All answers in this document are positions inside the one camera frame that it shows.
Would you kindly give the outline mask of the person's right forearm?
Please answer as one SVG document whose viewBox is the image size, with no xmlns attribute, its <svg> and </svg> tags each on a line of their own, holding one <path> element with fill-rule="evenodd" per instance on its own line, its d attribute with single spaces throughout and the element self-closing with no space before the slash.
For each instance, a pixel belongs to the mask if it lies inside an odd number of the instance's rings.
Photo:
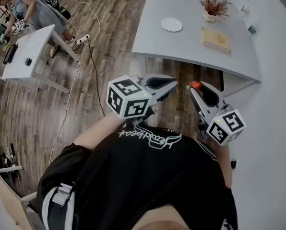
<svg viewBox="0 0 286 230">
<path fill-rule="evenodd" d="M 224 145 L 221 147 L 216 142 L 212 142 L 210 147 L 212 151 L 214 152 L 216 159 L 221 167 L 226 187 L 231 188 L 232 167 L 231 167 L 231 161 L 230 161 L 229 146 Z"/>
</svg>

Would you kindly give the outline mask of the small white table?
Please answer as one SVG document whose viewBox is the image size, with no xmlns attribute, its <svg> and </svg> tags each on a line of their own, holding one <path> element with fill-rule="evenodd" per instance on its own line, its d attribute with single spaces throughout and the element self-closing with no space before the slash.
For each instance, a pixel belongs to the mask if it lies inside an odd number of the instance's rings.
<svg viewBox="0 0 286 230">
<path fill-rule="evenodd" d="M 73 52 L 73 50 L 54 31 L 54 27 L 55 25 L 50 25 L 18 39 L 16 42 L 16 44 L 18 44 L 18 49 L 12 62 L 5 65 L 3 75 L 0 76 L 0 80 L 13 80 L 28 88 L 38 91 L 38 87 L 23 81 L 23 79 L 34 78 L 50 87 L 69 94 L 69 89 L 36 72 L 37 63 L 41 59 L 41 54 L 50 38 L 52 38 L 56 44 L 61 46 L 74 59 L 74 61 L 80 61 L 79 55 L 75 54 L 75 52 Z M 26 66 L 24 63 L 27 57 L 32 59 L 30 66 Z"/>
</svg>

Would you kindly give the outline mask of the person's black t-shirt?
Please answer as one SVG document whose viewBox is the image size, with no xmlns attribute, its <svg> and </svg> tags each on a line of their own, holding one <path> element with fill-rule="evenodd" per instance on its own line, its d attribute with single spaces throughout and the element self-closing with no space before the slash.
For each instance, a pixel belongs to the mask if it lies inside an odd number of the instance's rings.
<svg viewBox="0 0 286 230">
<path fill-rule="evenodd" d="M 48 230 L 132 230 L 171 205 L 190 230 L 238 230 L 232 192 L 211 148 L 168 129 L 120 128 L 93 150 L 71 144 L 46 169 L 37 211 Z"/>
</svg>

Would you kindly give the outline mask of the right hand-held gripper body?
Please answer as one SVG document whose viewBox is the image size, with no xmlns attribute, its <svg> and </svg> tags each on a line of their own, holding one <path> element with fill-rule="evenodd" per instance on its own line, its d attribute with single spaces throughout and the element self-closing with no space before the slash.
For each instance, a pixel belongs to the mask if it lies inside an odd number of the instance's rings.
<svg viewBox="0 0 286 230">
<path fill-rule="evenodd" d="M 209 122 L 201 118 L 198 127 L 203 138 L 212 138 L 218 145 L 224 146 L 241 134 L 246 123 L 240 112 L 226 103 Z"/>
</svg>

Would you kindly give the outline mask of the white round plate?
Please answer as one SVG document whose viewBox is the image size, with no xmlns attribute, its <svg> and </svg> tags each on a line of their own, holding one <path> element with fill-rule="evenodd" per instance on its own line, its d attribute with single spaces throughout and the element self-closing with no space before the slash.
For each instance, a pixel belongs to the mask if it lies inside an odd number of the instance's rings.
<svg viewBox="0 0 286 230">
<path fill-rule="evenodd" d="M 169 32 L 179 32 L 182 30 L 182 23 L 175 18 L 164 18 L 161 21 L 161 26 L 163 29 Z"/>
</svg>

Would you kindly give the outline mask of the clear drinking glass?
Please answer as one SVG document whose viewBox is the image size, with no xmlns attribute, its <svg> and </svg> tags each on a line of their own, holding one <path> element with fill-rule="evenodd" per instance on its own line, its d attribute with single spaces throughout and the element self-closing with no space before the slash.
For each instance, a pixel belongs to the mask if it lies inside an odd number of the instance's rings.
<svg viewBox="0 0 286 230">
<path fill-rule="evenodd" d="M 249 0 L 246 0 L 242 4 L 242 6 L 241 6 L 241 8 L 240 8 L 240 10 L 238 12 L 238 18 L 240 20 L 242 20 L 242 21 L 245 21 L 245 19 L 247 18 L 249 12 L 250 12 L 250 2 L 249 2 Z"/>
</svg>

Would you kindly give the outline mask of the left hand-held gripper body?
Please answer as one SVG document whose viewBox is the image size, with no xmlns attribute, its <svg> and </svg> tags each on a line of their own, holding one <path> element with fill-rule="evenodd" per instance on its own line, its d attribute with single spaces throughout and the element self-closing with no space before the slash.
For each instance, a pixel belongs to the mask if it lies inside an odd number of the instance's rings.
<svg viewBox="0 0 286 230">
<path fill-rule="evenodd" d="M 147 90 L 149 79 L 149 75 L 124 75 L 109 82 L 106 103 L 119 119 L 137 125 L 155 114 L 153 95 Z"/>
</svg>

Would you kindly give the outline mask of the red strawberry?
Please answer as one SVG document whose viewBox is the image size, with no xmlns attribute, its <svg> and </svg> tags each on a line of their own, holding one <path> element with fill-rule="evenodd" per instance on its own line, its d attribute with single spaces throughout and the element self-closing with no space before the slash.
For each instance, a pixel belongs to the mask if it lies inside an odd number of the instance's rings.
<svg viewBox="0 0 286 230">
<path fill-rule="evenodd" d="M 186 86 L 186 89 L 189 90 L 190 88 L 194 88 L 199 91 L 201 86 L 202 86 L 201 82 L 192 81 Z"/>
</svg>

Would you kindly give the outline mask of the person's left forearm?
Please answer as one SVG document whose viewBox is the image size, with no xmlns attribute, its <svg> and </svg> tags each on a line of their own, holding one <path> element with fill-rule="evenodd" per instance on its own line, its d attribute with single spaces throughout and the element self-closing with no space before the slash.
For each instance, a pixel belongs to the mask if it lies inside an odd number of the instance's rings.
<svg viewBox="0 0 286 230">
<path fill-rule="evenodd" d="M 125 122 L 125 119 L 120 119 L 114 112 L 111 112 L 81 133 L 73 143 L 93 150 L 103 139 L 114 133 Z"/>
</svg>

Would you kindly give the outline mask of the white power strip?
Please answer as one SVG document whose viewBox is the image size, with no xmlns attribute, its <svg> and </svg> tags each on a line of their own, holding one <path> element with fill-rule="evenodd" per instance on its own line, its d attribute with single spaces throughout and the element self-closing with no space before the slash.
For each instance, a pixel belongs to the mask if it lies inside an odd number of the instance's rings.
<svg viewBox="0 0 286 230">
<path fill-rule="evenodd" d="M 78 39 L 78 40 L 76 41 L 76 44 L 77 44 L 77 45 L 81 45 L 82 43 L 85 44 L 85 42 L 86 42 L 89 38 L 90 38 L 90 35 L 89 35 L 89 34 L 86 34 L 86 35 L 84 35 L 83 37 L 81 37 L 80 39 Z"/>
</svg>

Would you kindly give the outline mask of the flat black device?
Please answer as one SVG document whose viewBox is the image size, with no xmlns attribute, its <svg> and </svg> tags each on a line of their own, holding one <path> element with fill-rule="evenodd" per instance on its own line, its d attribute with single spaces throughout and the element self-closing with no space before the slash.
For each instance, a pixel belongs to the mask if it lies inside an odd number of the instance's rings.
<svg viewBox="0 0 286 230">
<path fill-rule="evenodd" d="M 6 65 L 12 62 L 17 49 L 18 49 L 18 44 L 13 44 L 10 46 L 10 48 L 8 49 L 7 55 L 5 56 L 5 59 L 3 61 L 3 64 Z"/>
</svg>

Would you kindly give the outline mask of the dried red plant in vase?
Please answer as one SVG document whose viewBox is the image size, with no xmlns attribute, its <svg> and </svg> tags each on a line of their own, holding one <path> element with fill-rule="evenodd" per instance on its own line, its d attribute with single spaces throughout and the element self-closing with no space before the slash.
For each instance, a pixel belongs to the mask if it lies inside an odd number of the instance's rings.
<svg viewBox="0 0 286 230">
<path fill-rule="evenodd" d="M 229 0 L 200 0 L 200 5 L 204 8 L 205 21 L 214 23 L 229 17 L 229 6 L 233 3 Z"/>
</svg>

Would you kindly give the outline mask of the clear water bottle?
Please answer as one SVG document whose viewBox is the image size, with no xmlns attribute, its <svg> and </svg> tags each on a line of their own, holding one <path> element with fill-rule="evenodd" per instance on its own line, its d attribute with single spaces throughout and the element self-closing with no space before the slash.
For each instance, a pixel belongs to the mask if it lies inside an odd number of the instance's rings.
<svg viewBox="0 0 286 230">
<path fill-rule="evenodd" d="M 248 28 L 248 38 L 252 38 L 253 35 L 257 34 L 257 31 L 260 28 L 260 21 L 253 22 L 250 27 Z"/>
</svg>

